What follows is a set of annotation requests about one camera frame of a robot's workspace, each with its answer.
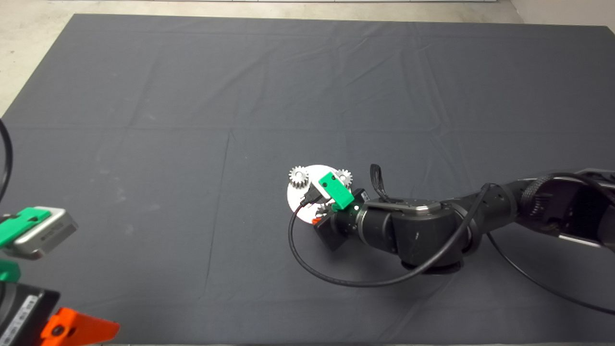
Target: table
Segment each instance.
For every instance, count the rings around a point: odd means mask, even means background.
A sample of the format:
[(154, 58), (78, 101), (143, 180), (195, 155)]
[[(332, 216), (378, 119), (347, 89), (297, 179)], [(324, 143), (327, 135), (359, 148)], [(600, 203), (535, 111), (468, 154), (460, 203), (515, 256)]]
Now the table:
[[(327, 164), (443, 199), (549, 169), (613, 169), (605, 27), (75, 15), (6, 113), (3, 211), (64, 207), (80, 229), (23, 282), (120, 322), (130, 343), (614, 341), (613, 319), (550, 296), (489, 244), (450, 276), (320, 282), (287, 247), (288, 170)], [(330, 275), (385, 278), (348, 242)], [(615, 257), (511, 225), (531, 273), (615, 306)]]

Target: white circular plate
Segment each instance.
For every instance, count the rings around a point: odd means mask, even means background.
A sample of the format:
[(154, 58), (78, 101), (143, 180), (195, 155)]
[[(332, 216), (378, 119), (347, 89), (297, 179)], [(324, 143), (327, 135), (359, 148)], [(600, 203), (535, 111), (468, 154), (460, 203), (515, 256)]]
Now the white circular plate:
[[(337, 172), (337, 169), (329, 167), (329, 166), (324, 166), (322, 164), (313, 164), (311, 166), (306, 167), (306, 170), (307, 170), (307, 174), (309, 175), (310, 180), (307, 182), (305, 187), (295, 188), (293, 185), (288, 183), (288, 190), (286, 192), (286, 197), (288, 200), (288, 206), (290, 207), (290, 210), (292, 210), (293, 212), (297, 209), (297, 207), (299, 206), (299, 203), (301, 203), (301, 199), (303, 198), (303, 195), (305, 195), (306, 192), (308, 192), (310, 184), (312, 183), (312, 179), (320, 179), (321, 177), (323, 177), (325, 174), (329, 172)], [(305, 221), (311, 224), (312, 220), (314, 220), (314, 218), (316, 217), (316, 212), (318, 211), (318, 208), (320, 208), (323, 205), (324, 204), (312, 204), (310, 206), (303, 207), (299, 211), (299, 214), (297, 214), (297, 217), (301, 219), (302, 221)]]

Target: metal gear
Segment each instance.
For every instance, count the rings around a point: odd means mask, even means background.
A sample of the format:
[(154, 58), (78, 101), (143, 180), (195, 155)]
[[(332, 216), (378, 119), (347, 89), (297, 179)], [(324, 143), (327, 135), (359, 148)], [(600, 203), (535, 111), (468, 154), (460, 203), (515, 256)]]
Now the metal gear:
[(352, 184), (352, 173), (350, 173), (347, 169), (340, 169), (336, 173), (344, 186), (349, 188)]
[(309, 181), (308, 170), (305, 167), (296, 166), (290, 170), (288, 178), (290, 179), (290, 184), (293, 185), (294, 188), (305, 187)]
[(325, 217), (330, 212), (333, 212), (331, 204), (321, 204), (316, 210), (316, 217)]

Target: label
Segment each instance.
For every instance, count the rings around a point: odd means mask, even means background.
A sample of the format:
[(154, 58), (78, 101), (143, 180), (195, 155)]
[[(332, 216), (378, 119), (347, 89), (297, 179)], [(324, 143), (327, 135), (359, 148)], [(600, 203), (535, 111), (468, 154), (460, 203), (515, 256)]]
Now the label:
[(26, 300), (23, 301), (22, 307), (19, 308), (13, 320), (9, 323), (9, 326), (6, 327), (4, 333), (2, 333), (2, 337), (0, 337), (0, 346), (10, 346), (19, 333), (19, 329), (22, 328), (24, 322), (28, 319), (30, 312), (34, 309), (36, 302), (38, 302), (38, 296), (28, 296)]

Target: green clamp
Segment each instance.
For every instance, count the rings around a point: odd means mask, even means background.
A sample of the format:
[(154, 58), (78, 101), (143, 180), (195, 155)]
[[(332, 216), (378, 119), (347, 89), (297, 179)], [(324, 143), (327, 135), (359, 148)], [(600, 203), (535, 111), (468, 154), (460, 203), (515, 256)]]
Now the green clamp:
[(9, 260), (0, 260), (0, 281), (16, 283), (22, 273), (19, 265)]
[(15, 217), (6, 219), (0, 223), (0, 247), (7, 246), (50, 216), (50, 211), (28, 207), (18, 212)]
[(335, 201), (332, 205), (333, 211), (345, 209), (354, 200), (352, 193), (348, 191), (344, 184), (340, 182), (332, 172), (320, 178), (318, 183)]

